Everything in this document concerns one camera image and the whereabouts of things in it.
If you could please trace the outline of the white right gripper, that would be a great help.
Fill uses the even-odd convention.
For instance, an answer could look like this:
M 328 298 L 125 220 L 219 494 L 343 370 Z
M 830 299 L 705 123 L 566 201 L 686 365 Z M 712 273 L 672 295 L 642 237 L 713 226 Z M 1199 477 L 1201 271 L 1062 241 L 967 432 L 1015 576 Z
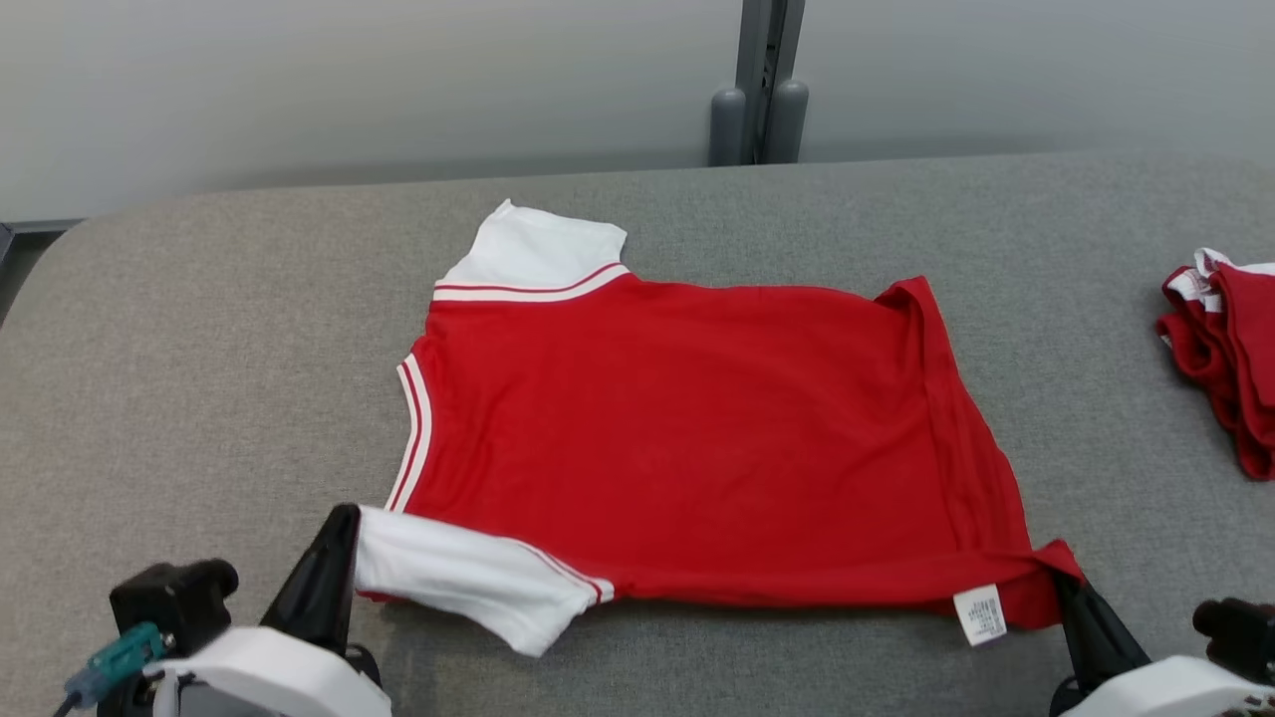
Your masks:
M 1275 717 L 1275 686 L 1218 663 L 1170 656 L 1151 663 L 1088 580 L 1053 572 L 1072 675 L 1049 717 Z M 1082 694 L 1079 688 L 1096 688 Z

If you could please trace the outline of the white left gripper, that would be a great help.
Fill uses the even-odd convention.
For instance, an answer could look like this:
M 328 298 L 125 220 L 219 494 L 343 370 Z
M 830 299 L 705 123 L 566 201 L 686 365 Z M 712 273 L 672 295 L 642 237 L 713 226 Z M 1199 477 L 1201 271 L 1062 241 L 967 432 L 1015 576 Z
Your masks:
M 328 514 L 261 626 L 232 626 L 187 658 L 148 663 L 153 717 L 391 717 L 391 700 L 346 658 L 363 510 Z

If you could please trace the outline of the red shorts white waistband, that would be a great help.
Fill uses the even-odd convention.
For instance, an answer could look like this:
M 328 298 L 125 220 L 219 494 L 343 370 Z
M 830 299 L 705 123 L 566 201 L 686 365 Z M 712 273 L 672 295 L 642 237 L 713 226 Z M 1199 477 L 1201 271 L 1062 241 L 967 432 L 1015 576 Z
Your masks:
M 1211 248 L 1162 283 L 1156 336 L 1201 387 L 1247 478 L 1275 481 L 1275 262 L 1238 265 Z

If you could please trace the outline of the red shirt white sleeves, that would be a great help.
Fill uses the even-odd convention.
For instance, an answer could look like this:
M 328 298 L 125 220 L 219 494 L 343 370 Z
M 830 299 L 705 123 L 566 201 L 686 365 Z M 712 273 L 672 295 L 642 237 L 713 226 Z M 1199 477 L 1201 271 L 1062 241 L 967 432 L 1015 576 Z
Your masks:
M 354 587 L 524 656 L 611 600 L 1061 621 L 1068 546 L 1017 480 L 923 277 L 877 299 L 643 279 L 626 232 L 502 203 L 397 367 L 411 427 Z

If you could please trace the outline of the grey metal post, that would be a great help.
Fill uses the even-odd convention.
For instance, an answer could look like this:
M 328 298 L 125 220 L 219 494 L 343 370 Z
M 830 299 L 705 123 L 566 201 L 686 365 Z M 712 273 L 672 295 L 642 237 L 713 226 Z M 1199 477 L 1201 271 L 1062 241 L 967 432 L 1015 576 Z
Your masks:
M 806 0 L 743 0 L 734 85 L 710 102 L 710 166 L 799 159 L 810 85 L 794 77 Z

